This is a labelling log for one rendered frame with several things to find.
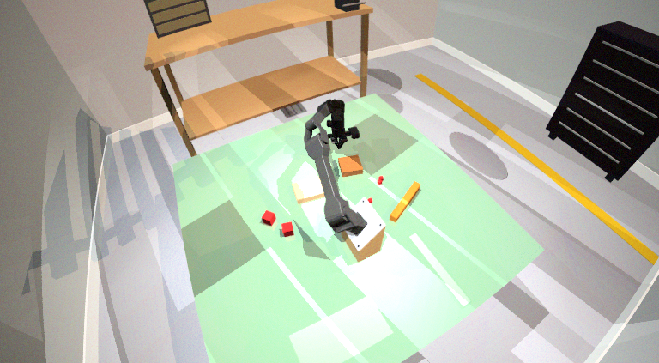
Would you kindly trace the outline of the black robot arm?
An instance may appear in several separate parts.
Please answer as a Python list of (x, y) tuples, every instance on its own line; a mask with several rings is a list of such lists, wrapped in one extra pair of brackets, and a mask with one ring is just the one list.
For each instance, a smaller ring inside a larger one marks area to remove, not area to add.
[[(343, 126), (344, 112), (345, 103), (343, 101), (336, 99), (325, 101), (317, 108), (317, 112), (305, 122), (304, 143), (308, 155), (315, 161), (323, 187), (326, 200), (323, 208), (325, 220), (335, 233), (346, 230), (358, 237), (368, 222), (359, 212), (350, 208), (348, 200), (345, 201), (340, 196), (329, 160), (330, 143), (328, 134), (321, 126), (323, 120), (330, 114), (331, 120), (327, 120), (327, 127), (332, 130), (332, 125), (335, 127)], [(316, 128), (319, 128), (320, 133), (312, 137), (312, 131)]]

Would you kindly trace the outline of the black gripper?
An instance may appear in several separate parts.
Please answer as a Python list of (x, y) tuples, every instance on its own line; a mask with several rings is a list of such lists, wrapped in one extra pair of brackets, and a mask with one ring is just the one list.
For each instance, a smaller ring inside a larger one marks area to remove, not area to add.
[[(353, 139), (360, 138), (360, 133), (356, 126), (350, 127), (348, 130), (349, 131), (345, 131), (345, 124), (341, 127), (335, 127), (332, 125), (332, 133), (328, 134), (328, 138), (331, 139), (331, 142), (335, 144), (338, 149), (340, 149), (342, 145), (348, 141), (347, 136), (352, 136)], [(337, 138), (339, 138), (339, 142)]]

